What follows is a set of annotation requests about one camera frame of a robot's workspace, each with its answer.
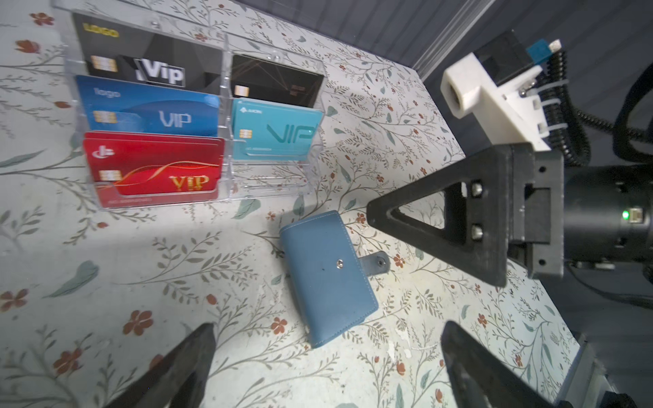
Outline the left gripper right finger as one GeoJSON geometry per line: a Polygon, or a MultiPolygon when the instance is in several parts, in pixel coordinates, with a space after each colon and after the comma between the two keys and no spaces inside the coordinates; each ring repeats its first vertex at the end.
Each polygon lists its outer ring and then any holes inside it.
{"type": "Polygon", "coordinates": [[[456,322],[447,321],[440,345],[457,406],[552,406],[456,322]]]}

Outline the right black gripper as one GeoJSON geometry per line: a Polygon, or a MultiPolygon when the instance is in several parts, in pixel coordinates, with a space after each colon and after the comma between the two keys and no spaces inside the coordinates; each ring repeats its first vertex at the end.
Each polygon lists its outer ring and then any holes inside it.
{"type": "Polygon", "coordinates": [[[561,278],[564,162],[559,151],[495,146],[367,204],[374,229],[494,287],[508,262],[561,278]]]}

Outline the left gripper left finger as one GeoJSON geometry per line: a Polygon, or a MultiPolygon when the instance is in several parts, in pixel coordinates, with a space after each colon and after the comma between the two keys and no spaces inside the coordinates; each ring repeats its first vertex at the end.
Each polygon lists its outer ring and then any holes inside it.
{"type": "Polygon", "coordinates": [[[201,324],[108,406],[200,406],[215,349],[214,326],[201,324]]]}

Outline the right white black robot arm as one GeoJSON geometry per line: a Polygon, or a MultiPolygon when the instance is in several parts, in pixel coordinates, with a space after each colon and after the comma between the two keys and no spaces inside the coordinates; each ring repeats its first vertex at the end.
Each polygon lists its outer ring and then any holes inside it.
{"type": "Polygon", "coordinates": [[[373,228],[495,287],[567,261],[651,263],[652,167],[566,168],[559,151],[504,144],[367,204],[373,228]]]}

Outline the red VIP card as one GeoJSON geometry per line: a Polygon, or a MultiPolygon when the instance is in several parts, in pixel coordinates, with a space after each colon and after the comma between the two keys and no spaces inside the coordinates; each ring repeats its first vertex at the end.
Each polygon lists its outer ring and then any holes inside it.
{"type": "Polygon", "coordinates": [[[104,208],[212,201],[219,197],[225,140],[91,131],[83,149],[104,208]]]}

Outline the teal VIP card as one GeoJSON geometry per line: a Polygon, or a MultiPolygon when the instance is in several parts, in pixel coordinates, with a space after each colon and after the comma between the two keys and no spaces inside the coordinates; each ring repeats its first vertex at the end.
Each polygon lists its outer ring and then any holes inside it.
{"type": "Polygon", "coordinates": [[[233,158],[303,162],[323,119],[320,110],[248,98],[232,108],[233,158]]]}

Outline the black plain card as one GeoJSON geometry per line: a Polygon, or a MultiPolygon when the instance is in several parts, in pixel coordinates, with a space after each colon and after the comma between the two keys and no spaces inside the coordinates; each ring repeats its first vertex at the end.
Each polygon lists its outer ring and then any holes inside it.
{"type": "Polygon", "coordinates": [[[231,93],[235,98],[313,107],[324,76],[243,54],[234,54],[231,93]]]}

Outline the blue VIP card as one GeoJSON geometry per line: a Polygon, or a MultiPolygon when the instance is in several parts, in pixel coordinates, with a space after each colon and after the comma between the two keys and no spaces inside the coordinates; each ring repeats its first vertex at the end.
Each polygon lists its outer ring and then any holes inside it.
{"type": "Polygon", "coordinates": [[[89,128],[94,131],[219,135],[220,99],[185,90],[76,76],[89,128]]]}

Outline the black VIP card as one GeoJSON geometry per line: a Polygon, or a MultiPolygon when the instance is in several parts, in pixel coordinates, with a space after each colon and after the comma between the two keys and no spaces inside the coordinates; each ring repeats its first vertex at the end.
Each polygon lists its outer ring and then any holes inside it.
{"type": "Polygon", "coordinates": [[[92,76],[220,94],[221,49],[78,12],[72,21],[92,76]]]}

